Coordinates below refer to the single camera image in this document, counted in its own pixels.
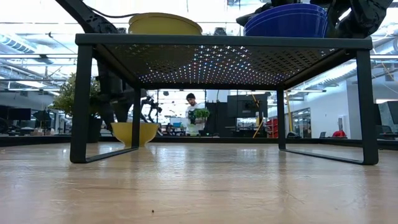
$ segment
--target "wooden floor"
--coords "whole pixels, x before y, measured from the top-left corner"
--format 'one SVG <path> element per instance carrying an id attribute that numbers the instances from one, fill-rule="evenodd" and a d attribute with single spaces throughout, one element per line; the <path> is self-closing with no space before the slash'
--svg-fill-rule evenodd
<path id="1" fill-rule="evenodd" d="M 289 148 L 361 157 L 356 148 Z M 71 164 L 69 144 L 3 147 L 0 223 L 396 224 L 398 152 L 380 156 L 365 167 L 270 144 L 148 144 Z"/>

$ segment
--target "desk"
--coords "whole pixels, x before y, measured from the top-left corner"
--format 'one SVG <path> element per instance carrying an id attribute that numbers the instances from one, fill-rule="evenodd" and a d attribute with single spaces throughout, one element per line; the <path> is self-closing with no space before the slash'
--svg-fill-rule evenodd
<path id="1" fill-rule="evenodd" d="M 286 148 L 281 151 L 353 164 L 377 164 L 372 75 L 368 39 L 231 37 L 190 35 L 77 34 L 78 61 L 70 159 L 87 163 L 138 148 L 141 89 L 275 90 L 278 133 L 285 133 L 284 90 L 356 57 L 363 161 Z M 92 58 L 133 87 L 133 145 L 86 157 Z"/>
<path id="2" fill-rule="evenodd" d="M 384 140 L 395 140 L 396 138 L 398 138 L 398 133 L 381 133 L 378 137 L 378 139 Z"/>
<path id="3" fill-rule="evenodd" d="M 166 126 L 163 126 L 162 128 L 165 128 L 165 132 L 172 136 L 176 136 L 178 133 L 184 133 L 185 135 L 185 130 L 187 129 L 187 127 L 170 127 L 171 131 L 167 131 Z"/>

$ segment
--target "green plant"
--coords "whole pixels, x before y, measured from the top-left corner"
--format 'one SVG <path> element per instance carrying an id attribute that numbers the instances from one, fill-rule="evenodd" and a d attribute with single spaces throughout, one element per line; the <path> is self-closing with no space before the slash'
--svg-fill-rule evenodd
<path id="1" fill-rule="evenodd" d="M 208 118 L 210 116 L 210 112 L 208 109 L 203 108 L 203 109 L 196 109 L 194 111 L 195 117 L 196 118 Z"/>
<path id="2" fill-rule="evenodd" d="M 51 108 L 62 110 L 65 114 L 73 116 L 73 101 L 75 99 L 75 82 L 76 73 L 72 73 L 71 77 L 61 86 L 59 96 L 54 98 L 53 106 Z M 100 83 L 94 78 L 91 79 L 90 86 L 90 116 L 96 116 L 98 114 L 97 101 L 100 92 Z"/>

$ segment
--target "monitor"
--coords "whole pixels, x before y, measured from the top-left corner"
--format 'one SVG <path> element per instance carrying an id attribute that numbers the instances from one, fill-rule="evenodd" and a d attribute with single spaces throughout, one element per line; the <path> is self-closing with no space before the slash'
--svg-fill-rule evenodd
<path id="1" fill-rule="evenodd" d="M 8 120 L 30 121 L 30 108 L 8 108 Z"/>
<path id="2" fill-rule="evenodd" d="M 0 118 L 7 119 L 9 106 L 0 105 Z"/>
<path id="3" fill-rule="evenodd" d="M 398 124 L 398 101 L 388 101 L 387 104 L 391 113 L 392 122 Z"/>
<path id="4" fill-rule="evenodd" d="M 269 94 L 254 95 L 257 101 L 260 101 L 261 111 L 264 117 L 268 116 L 268 96 Z M 230 95 L 228 101 L 228 117 L 230 118 L 255 118 L 259 111 L 252 95 Z"/>

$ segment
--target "man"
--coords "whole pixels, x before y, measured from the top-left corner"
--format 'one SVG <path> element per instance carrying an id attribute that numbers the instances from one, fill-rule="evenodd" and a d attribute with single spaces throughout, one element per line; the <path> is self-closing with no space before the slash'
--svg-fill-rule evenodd
<path id="1" fill-rule="evenodd" d="M 187 108 L 187 110 L 185 111 L 185 117 L 187 118 L 187 130 L 185 131 L 185 133 L 187 134 L 187 136 L 198 136 L 199 135 L 199 131 L 202 130 L 202 123 L 204 123 L 204 120 L 201 119 L 196 119 L 195 120 L 195 124 L 192 124 L 192 122 L 190 121 L 190 111 L 194 111 L 196 109 L 203 109 L 205 108 L 205 104 L 204 103 L 197 103 L 195 98 L 195 95 L 193 93 L 190 93 L 187 95 L 187 101 L 189 103 L 189 106 Z"/>

